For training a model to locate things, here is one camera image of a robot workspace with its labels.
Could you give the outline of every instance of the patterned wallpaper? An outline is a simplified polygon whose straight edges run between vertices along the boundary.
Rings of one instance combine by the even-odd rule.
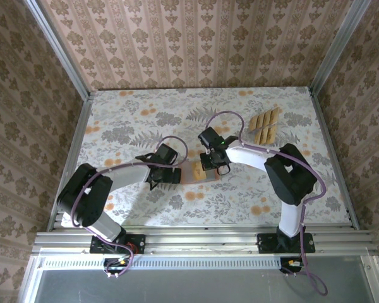
[[[319,94],[361,226],[379,250],[379,0],[367,12]]]
[[[41,0],[91,90],[308,86],[351,0]]]
[[[81,100],[22,1],[0,0],[0,302],[44,230]]]

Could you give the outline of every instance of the aluminum frame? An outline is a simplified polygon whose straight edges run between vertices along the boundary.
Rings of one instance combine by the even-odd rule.
[[[379,302],[379,259],[377,256],[372,256],[376,254],[376,245],[372,243],[369,231],[326,226],[307,226],[306,231],[313,234],[316,246],[316,253],[308,254],[308,258],[361,256],[372,296],[375,302]],[[160,259],[190,259],[199,264],[206,260],[205,258],[209,260],[219,258],[222,262],[229,262],[234,258],[242,261],[258,261],[259,258],[274,260],[281,256],[294,256],[294,254],[258,253],[256,235],[260,232],[275,232],[275,227],[128,227],[127,232],[147,235],[143,258],[149,260],[150,264],[152,260]],[[38,233],[18,302],[34,302],[44,270],[95,269],[93,266],[98,266],[99,259],[115,258],[116,255],[89,254],[91,237],[92,235],[83,229],[61,229]],[[69,263],[70,267],[65,268],[64,265],[45,267],[45,261],[52,260],[52,257],[61,263],[62,261]],[[86,262],[87,268],[73,267],[75,265],[73,261],[76,260]]]
[[[323,88],[324,83],[341,56],[342,51],[345,49],[349,39],[358,26],[358,23],[365,14],[370,2],[371,0],[354,0],[351,4],[351,7],[341,23],[341,26],[335,35],[334,40],[324,57],[324,60],[316,72],[315,78],[311,82],[310,87],[315,94],[318,95],[320,90]]]
[[[348,193],[346,181],[344,180],[344,176],[342,175],[340,163],[337,160],[337,155],[335,154],[334,145],[331,140],[330,133],[328,131],[327,123],[324,119],[322,108],[320,107],[316,93],[312,91],[311,89],[309,89],[309,92],[310,92],[311,101],[313,103],[313,107],[315,108],[315,111],[316,111],[316,116],[317,116],[318,123],[320,125],[320,129],[322,130],[322,133],[323,133],[324,141],[326,143],[327,149],[330,152],[330,159],[333,164],[334,174],[340,186],[340,193],[344,197],[344,203],[346,204],[349,218],[351,219],[352,226],[355,229],[359,230],[360,227],[359,227],[358,218],[355,214],[354,206],[352,205],[351,197],[349,196],[349,193]]]
[[[373,300],[379,302],[379,257],[361,256],[361,260],[372,292]]]
[[[56,198],[52,206],[51,216],[49,217],[48,225],[46,228],[47,232],[52,231],[53,226],[56,221],[56,215],[58,211],[57,204],[56,204],[57,196],[61,193],[64,185],[69,181],[69,179],[75,172],[78,156],[80,153],[81,143],[83,142],[84,130],[87,127],[88,118],[90,117],[90,114],[91,114],[91,108],[92,108],[94,96],[95,96],[95,93],[92,93],[90,95],[90,98],[87,100],[87,102],[83,103],[83,107],[81,108],[75,134],[73,135],[73,140],[71,141],[68,158],[66,159],[62,177],[59,182],[59,187],[57,188]]]
[[[65,52],[65,47],[57,36],[54,26],[50,23],[50,18],[47,17],[45,10],[41,7],[39,1],[37,0],[25,0],[25,3],[34,18],[37,20],[40,29],[44,33],[49,44],[52,46],[57,58],[60,60],[64,70],[67,72],[70,80],[77,89],[77,92],[80,94],[84,102],[87,101],[89,96],[88,88],[84,84],[84,81],[76,69],[76,66]]]

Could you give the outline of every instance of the metal plate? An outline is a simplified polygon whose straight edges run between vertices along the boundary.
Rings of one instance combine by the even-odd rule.
[[[260,254],[285,254],[285,253],[301,253],[300,241],[290,251],[286,251],[282,246],[278,245],[277,234],[258,234],[257,246]],[[313,236],[309,233],[303,234],[303,246],[306,253],[315,253],[315,243],[313,242]]]
[[[135,251],[136,254],[144,254],[145,253],[145,235],[132,235],[128,234],[125,235],[124,243],[132,243],[138,248],[138,251]],[[99,238],[92,237],[91,244],[90,244],[90,254],[123,254],[128,253],[127,250],[115,247],[115,251],[111,252],[109,249],[106,248],[107,244],[103,243]]]

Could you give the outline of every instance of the robotic arm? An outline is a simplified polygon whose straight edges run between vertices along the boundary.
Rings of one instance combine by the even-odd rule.
[[[301,200],[313,190],[316,177],[301,165],[280,155],[268,157],[268,152],[253,149],[253,145],[244,145],[238,137],[230,136],[226,139],[219,136],[213,128],[204,130],[198,138],[207,149],[200,154],[204,170],[227,167],[230,172],[230,163],[243,163],[266,172],[274,187],[277,196],[282,200],[282,211],[277,228],[277,242],[284,251],[291,251],[299,244],[299,224],[301,221]],[[292,144],[280,148],[282,153],[296,157],[307,164],[299,150]],[[124,169],[109,169],[99,175],[88,187],[72,214],[73,205],[87,181],[97,173],[96,168],[84,163],[78,167],[72,178],[61,191],[57,204],[69,215],[72,220],[92,231],[101,238],[118,244],[127,242],[125,229],[103,212],[105,202],[110,192],[137,182],[148,182],[150,190],[158,183],[178,184],[181,180],[181,169],[165,168],[152,165],[172,165],[177,158],[177,152],[165,144],[161,144],[155,153],[148,153],[136,157],[130,163],[124,164]],[[149,163],[149,165],[135,165],[135,162]]]
[[[172,165],[176,159],[177,152],[171,147],[161,144],[155,153],[138,156],[130,162],[145,162],[149,165],[127,165],[124,169],[110,169],[99,175],[86,189],[78,202],[74,218],[71,219],[109,242],[125,244],[127,242],[125,229],[103,212],[109,193],[137,182],[148,182],[150,190],[158,183],[178,184],[181,179],[181,169],[151,165],[151,163]],[[72,215],[76,197],[87,181],[96,173],[96,168],[90,164],[80,165],[57,197],[58,206]]]
[[[224,140],[211,127],[206,128],[198,138],[207,149],[206,153],[200,155],[204,170],[219,171],[226,166],[230,172],[230,163],[243,163],[268,174],[275,193],[282,200],[281,219],[277,229],[278,242],[289,250],[299,234],[303,206],[301,200],[312,192],[316,177],[292,160],[280,155],[268,157],[268,152],[252,149],[253,145],[243,146],[238,137],[230,136]],[[308,164],[292,144],[286,144],[280,151]]]

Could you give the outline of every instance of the leaf pattern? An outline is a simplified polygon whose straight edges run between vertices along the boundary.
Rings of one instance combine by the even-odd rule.
[[[311,119],[309,117],[303,117],[302,115],[295,114],[294,112],[285,113],[284,118],[287,119],[287,124],[292,127],[295,127],[298,125],[301,125],[301,126],[311,125]]]
[[[235,99],[240,101],[233,108],[232,102],[227,101]],[[296,110],[288,104],[302,106]],[[326,145],[322,137],[314,135],[321,132],[313,122],[315,110],[307,89],[201,88],[100,92],[93,101],[92,115],[87,124],[90,131],[84,136],[78,164],[88,162],[104,167],[125,163],[135,156],[154,151],[161,137],[171,134],[185,140],[190,160],[197,160],[198,154],[204,151],[197,136],[216,112],[234,109],[248,121],[251,116],[276,106],[280,107],[281,113],[275,148],[286,143],[295,144],[312,167],[321,173],[328,187],[322,203],[309,205],[306,221],[348,223]],[[298,119],[301,116],[301,121],[309,118],[311,123],[290,126],[284,119],[287,113],[298,115]],[[227,137],[238,134],[241,124],[236,116],[224,114],[216,117],[211,125]],[[243,135],[246,141],[253,140],[254,133]],[[182,159],[184,148],[180,142],[168,139],[164,143],[178,151],[179,159]],[[328,197],[336,199],[340,209],[335,207],[337,203],[326,206]],[[123,225],[271,225],[280,220],[280,201],[264,172],[232,164],[231,173],[215,182],[185,186],[159,184],[152,191],[149,191],[148,184],[137,183],[118,189],[110,194],[105,212]],[[62,224],[69,226],[67,215],[64,215]]]

